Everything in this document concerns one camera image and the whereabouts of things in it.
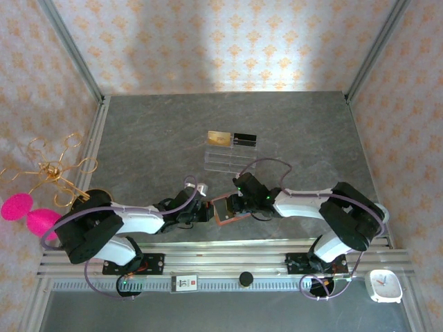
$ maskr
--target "black knob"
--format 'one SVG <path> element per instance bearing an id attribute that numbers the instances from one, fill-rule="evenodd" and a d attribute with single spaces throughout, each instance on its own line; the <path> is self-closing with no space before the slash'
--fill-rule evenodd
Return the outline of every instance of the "black knob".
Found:
<path id="1" fill-rule="evenodd" d="M 252 273 L 250 272 L 243 272 L 240 275 L 240 285 L 242 285 L 243 287 L 249 287 L 253 281 L 254 281 L 254 276 L 252 276 Z"/>

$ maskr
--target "robotic arm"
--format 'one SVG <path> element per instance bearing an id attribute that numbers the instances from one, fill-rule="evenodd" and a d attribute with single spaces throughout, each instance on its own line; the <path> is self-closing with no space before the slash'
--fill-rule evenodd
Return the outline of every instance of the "robotic arm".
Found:
<path id="1" fill-rule="evenodd" d="M 234 213 L 260 212 L 274 218 L 308 216 L 328 223 L 332 230 L 317 238 L 307 253 L 307 262 L 294 262 L 299 266 L 309 264 L 317 272 L 324 272 L 337 257 L 351 250 L 366 251 L 381 232 L 379 222 L 358 205 L 372 210 L 383 223 L 388 218 L 381 205 L 344 182 L 317 192 L 283 191 L 279 187 L 268 190 L 251 173 L 242 174 L 233 182 L 239 193 L 227 198 L 227 206 Z"/>
<path id="2" fill-rule="evenodd" d="M 136 270 L 143 260 L 143 253 L 131 237 L 118 237 L 118 234 L 142 232 L 159 234 L 167 232 L 178 223 L 207 222 L 213 217 L 213 209 L 205 202 L 206 185 L 198 184 L 194 198 L 183 209 L 160 216 L 147 214 L 146 211 L 171 211 L 185 203 L 194 192 L 195 186 L 187 183 L 174 199 L 164 199 L 158 204 L 145 207 L 144 210 L 117 204 L 110 195 L 102 190 L 90 190 L 90 199 L 76 201 L 71 211 L 59 221 L 91 208 L 106 206 L 122 208 L 122 212 L 99 211 L 85 214 L 74 221 L 66 223 L 55 230 L 62 248 L 66 251 L 72 264 L 80 264 L 91 258 L 112 261 L 122 266 L 122 270 Z"/>
<path id="3" fill-rule="evenodd" d="M 325 220 L 331 231 L 321 235 L 309 252 L 293 263 L 305 274 L 306 268 L 323 273 L 337 257 L 350 250 L 366 251 L 371 240 L 381 232 L 379 222 L 358 205 L 372 210 L 380 220 L 387 218 L 383 210 L 347 183 L 338 183 L 334 188 L 317 192 L 295 192 L 275 187 L 268 190 L 251 173 L 244 173 L 233 182 L 238 193 L 226 198 L 226 207 L 233 214 L 259 212 L 264 216 L 283 218 L 308 216 Z M 121 266 L 121 271 L 130 273 L 143 262 L 143 253 L 130 237 L 118 237 L 123 233 L 143 232 L 159 234 L 167 232 L 178 223 L 190 225 L 207 222 L 214 216 L 214 207 L 206 199 L 206 185 L 197 186 L 195 197 L 174 213 L 160 216 L 134 212 L 133 207 L 119 205 L 101 190 L 91 190 L 86 202 L 76 202 L 68 216 L 90 208 L 104 206 L 120 207 L 120 212 L 99 211 L 85 214 L 66 223 L 55 232 L 72 264 L 91 258 L 112 261 Z M 152 212 L 172 211 L 183 205 L 194 192 L 194 185 L 187 184 L 174 199 L 165 199 L 146 207 Z M 348 198 L 348 201 L 337 199 Z"/>

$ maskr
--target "table surface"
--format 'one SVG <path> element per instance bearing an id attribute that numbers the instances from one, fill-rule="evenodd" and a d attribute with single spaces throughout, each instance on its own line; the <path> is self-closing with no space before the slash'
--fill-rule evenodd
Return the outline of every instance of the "table surface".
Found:
<path id="1" fill-rule="evenodd" d="M 321 190 L 347 181 L 375 199 L 359 136 L 340 92 L 112 97 L 90 188 L 106 189 L 120 204 L 146 206 L 175 197 L 183 178 L 193 174 L 209 186 L 208 197 L 232 192 L 233 174 L 204 170 L 208 130 L 256 134 L 259 157 L 293 165 L 284 182 L 289 189 Z M 285 170 L 284 165 L 263 162 L 255 175 L 272 188 Z M 328 230 L 317 219 L 260 222 L 249 217 L 222 227 L 196 223 L 192 230 L 134 238 L 139 243 L 305 239 Z"/>
<path id="2" fill-rule="evenodd" d="M 87 292 L 53 292 L 48 307 L 41 332 L 410 331 L 401 304 L 373 302 L 358 281 L 327 302 L 299 292 L 148 293 L 126 303 Z"/>
<path id="3" fill-rule="evenodd" d="M 371 199 L 374 187 L 343 95 L 223 93 L 112 97 L 91 187 L 118 203 L 150 205 L 175 196 L 194 174 L 211 197 L 231 191 L 232 175 L 204 170 L 208 130 L 257 134 L 260 156 L 293 165 L 285 185 L 319 190 L 347 181 Z M 265 162 L 255 175 L 268 187 L 285 171 Z M 223 241 L 317 237 L 324 221 L 252 218 L 218 227 L 140 235 L 137 242 Z M 409 331 L 403 305 L 373 302 L 353 282 L 328 302 L 300 293 L 148 293 L 134 302 L 91 292 L 52 292 L 41 331 Z"/>

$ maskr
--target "small label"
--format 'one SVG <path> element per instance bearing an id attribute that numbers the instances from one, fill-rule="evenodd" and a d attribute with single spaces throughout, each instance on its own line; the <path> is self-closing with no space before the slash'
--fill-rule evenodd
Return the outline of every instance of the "small label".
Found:
<path id="1" fill-rule="evenodd" d="M 176 275 L 172 277 L 172 292 L 197 291 L 197 275 Z"/>

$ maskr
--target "clear acrylic box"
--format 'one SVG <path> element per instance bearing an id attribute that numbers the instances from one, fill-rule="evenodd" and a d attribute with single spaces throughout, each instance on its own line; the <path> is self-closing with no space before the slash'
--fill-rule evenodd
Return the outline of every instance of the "clear acrylic box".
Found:
<path id="1" fill-rule="evenodd" d="M 230 137 L 229 146 L 213 145 L 206 143 L 204 168 L 207 171 L 240 173 L 246 165 L 257 159 L 257 144 L 251 145 L 251 141 L 236 140 Z M 248 168 L 248 172 L 254 174 L 255 164 Z"/>

